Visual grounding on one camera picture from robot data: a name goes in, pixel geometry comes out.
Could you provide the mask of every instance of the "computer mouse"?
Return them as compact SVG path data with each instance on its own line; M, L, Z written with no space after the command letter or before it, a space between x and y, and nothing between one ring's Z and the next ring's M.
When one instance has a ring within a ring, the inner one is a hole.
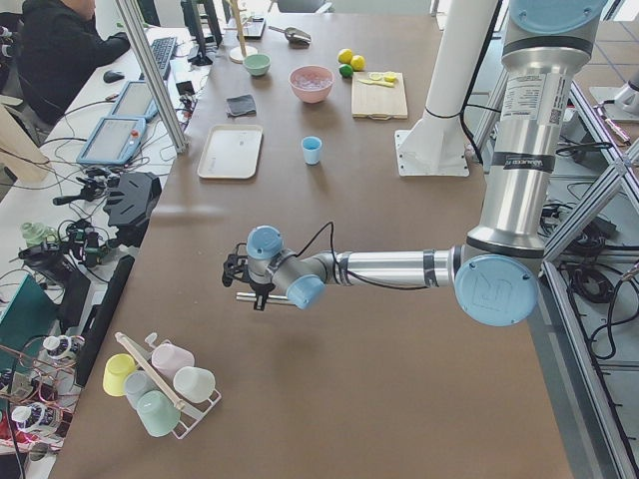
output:
M105 83L113 83L118 80L122 80L124 78L124 74L122 72L116 72L114 70L107 70L104 72L102 79Z

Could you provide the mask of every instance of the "white pillar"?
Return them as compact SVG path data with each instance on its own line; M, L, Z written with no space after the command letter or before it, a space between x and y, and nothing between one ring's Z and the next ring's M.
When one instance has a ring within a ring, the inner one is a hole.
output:
M459 118L498 0L453 0L426 98L426 110L412 130L395 132L401 176L468 176L467 143Z

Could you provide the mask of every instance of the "cutting board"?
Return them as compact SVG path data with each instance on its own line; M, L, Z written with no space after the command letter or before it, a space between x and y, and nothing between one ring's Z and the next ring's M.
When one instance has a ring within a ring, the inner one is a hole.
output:
M368 79L368 72L355 72L352 76L350 109L356 118L389 120L408 118L406 91L403 87L403 75L397 73L395 86L366 85L358 78Z

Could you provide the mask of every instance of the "robotic arm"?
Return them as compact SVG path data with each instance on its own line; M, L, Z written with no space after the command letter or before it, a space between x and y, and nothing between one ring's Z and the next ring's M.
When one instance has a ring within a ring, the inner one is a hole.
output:
M284 248L278 230L263 226L249 235L246 255L237 248L229 255L224 285L233 279L250 284L256 292L255 309L260 310L275 287L304 309L329 283L399 289L453 285L461 307L480 322L508 325L527 317L537 301L536 275L544 253L537 228L568 92L573 76L590 59L605 3L511 2L502 55L508 83L499 135L481 219L465 245L449 250L325 251L299 258ZM440 50L438 59L445 55Z

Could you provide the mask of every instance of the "white cup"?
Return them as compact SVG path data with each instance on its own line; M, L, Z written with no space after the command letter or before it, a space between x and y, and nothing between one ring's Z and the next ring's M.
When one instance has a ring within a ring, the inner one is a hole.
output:
M208 369L186 366L176 373L173 387L185 399L197 404L209 399L216 390L216 376Z

